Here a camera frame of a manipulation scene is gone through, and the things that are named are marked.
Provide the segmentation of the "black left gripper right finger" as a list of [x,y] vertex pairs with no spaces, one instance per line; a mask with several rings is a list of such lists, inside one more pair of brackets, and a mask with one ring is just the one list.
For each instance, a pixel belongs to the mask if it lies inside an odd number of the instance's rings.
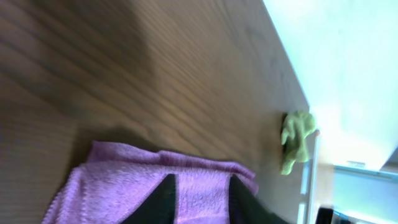
[[229,180],[230,224],[289,224],[264,208],[237,175]]

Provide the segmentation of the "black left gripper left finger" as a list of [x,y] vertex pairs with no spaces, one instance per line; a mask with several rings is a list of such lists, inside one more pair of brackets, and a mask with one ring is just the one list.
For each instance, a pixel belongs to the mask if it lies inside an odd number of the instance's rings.
[[176,198],[175,175],[168,174],[121,224],[173,224]]

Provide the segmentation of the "purple microfiber cloth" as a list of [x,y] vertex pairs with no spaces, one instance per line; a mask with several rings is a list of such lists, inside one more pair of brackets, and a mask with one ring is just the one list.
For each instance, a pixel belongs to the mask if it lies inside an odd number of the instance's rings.
[[237,175],[255,195],[255,174],[237,162],[93,142],[44,216],[44,223],[120,223],[168,174],[176,177],[176,223],[228,223],[228,188]]

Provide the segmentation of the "crumpled green cloth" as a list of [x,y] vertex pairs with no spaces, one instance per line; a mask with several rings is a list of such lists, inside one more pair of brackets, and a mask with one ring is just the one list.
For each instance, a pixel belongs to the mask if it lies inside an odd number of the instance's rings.
[[285,147],[282,160],[282,175],[289,175],[296,162],[309,160],[307,136],[317,128],[315,117],[308,111],[289,113],[283,120],[280,135],[281,145]]

